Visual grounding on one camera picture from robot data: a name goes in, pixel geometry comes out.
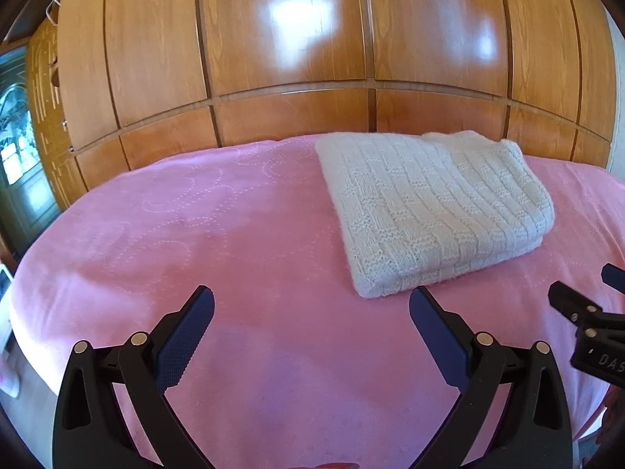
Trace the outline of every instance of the folded blanket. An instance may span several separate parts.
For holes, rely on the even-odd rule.
[[[551,197],[513,141],[338,133],[316,149],[364,297],[526,254],[553,226]]]

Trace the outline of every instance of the wall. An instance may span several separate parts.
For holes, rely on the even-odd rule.
[[[625,38],[616,26],[612,16],[607,14],[614,47],[616,62],[616,118],[614,122],[614,139],[607,170],[625,182]]]
[[[599,0],[62,0],[58,54],[87,189],[329,131],[474,129],[605,166],[614,129]]]

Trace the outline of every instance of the pink bedspread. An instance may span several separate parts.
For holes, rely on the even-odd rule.
[[[58,391],[76,341],[121,344],[206,284],[215,317],[167,397],[216,467],[407,468],[457,391],[410,320],[408,292],[355,293],[314,140],[177,156],[115,178],[64,213],[24,258],[12,292],[15,335],[48,385]],[[547,291],[562,280],[623,312],[600,272],[607,262],[625,266],[625,187],[596,167],[528,162],[555,203],[543,245],[430,290],[501,343],[548,341],[577,431],[607,385],[570,367],[574,329],[549,307]]]

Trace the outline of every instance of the wood panel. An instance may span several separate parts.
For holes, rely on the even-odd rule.
[[[516,141],[523,153],[548,159],[570,160],[575,127],[543,114],[512,107],[507,138]]]
[[[41,165],[59,208],[65,210],[87,189],[71,157],[61,91],[51,82],[57,68],[58,29],[46,19],[33,34],[26,54],[26,85]]]
[[[206,98],[195,0],[106,0],[104,18],[122,126]]]
[[[215,107],[223,145],[265,139],[367,132],[367,90],[323,90],[232,100]]]
[[[63,0],[58,34],[65,119],[80,149],[118,128],[104,53],[104,0]]]
[[[166,157],[217,148],[211,109],[202,107],[146,125],[121,136],[130,169]]]
[[[571,0],[508,0],[512,98],[577,121],[579,47]]]
[[[377,91],[377,131],[426,134],[476,131],[503,136],[505,105],[478,98],[402,90]]]
[[[81,153],[76,161],[90,191],[129,170],[119,137]]]
[[[359,0],[202,0],[215,94],[365,77]]]
[[[587,132],[578,132],[573,162],[605,167],[610,155],[610,143]]]
[[[612,139],[616,115],[616,68],[601,0],[573,0],[579,25],[582,99],[579,124]]]
[[[377,79],[507,94],[502,0],[371,0]]]
[[[62,164],[55,166],[51,186],[55,197],[61,199],[62,209],[69,208],[87,193],[87,187],[80,175],[76,159],[71,157]]]

